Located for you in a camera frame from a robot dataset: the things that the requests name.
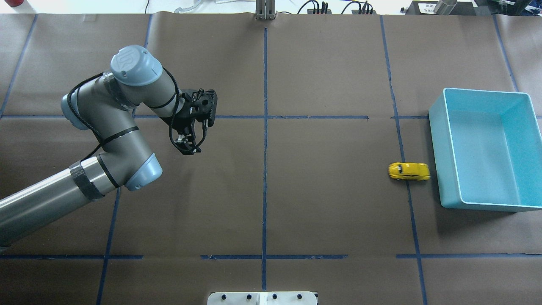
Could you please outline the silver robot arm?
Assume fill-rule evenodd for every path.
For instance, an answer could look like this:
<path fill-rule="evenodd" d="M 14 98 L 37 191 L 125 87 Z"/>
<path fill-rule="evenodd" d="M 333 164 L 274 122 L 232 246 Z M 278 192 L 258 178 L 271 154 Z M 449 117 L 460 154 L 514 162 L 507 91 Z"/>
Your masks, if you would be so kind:
<path fill-rule="evenodd" d="M 180 166 L 194 157 L 182 156 L 166 138 L 164 123 L 155 115 L 137 116 L 147 124 L 146 139 L 158 153 L 165 172 L 159 180 L 133 195 L 152 205 L 158 202 L 157 186 L 171 175 L 180 177 Z M 1 119 L 1 197 L 11 195 L 79 161 L 97 145 L 90 132 L 76 131 L 60 116 L 10 116 Z M 2 249 L 2 255 L 102 255 L 112 236 L 118 201 L 125 188 L 89 203 L 52 224 L 39 228 Z"/>

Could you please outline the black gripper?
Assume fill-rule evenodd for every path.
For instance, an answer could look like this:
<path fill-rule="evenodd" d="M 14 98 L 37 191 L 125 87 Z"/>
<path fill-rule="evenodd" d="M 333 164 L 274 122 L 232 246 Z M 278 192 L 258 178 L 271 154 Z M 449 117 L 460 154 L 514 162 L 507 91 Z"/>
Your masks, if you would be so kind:
<path fill-rule="evenodd" d="M 176 130 L 180 135 L 174 139 L 174 147 L 182 155 L 192 155 L 202 152 L 198 145 L 199 141 L 195 131 L 195 121 L 196 115 L 182 114 L 182 112 L 163 118 L 163 122 L 168 126 L 168 136 L 172 136 L 172 130 Z M 191 138 L 191 145 L 186 138 Z"/>

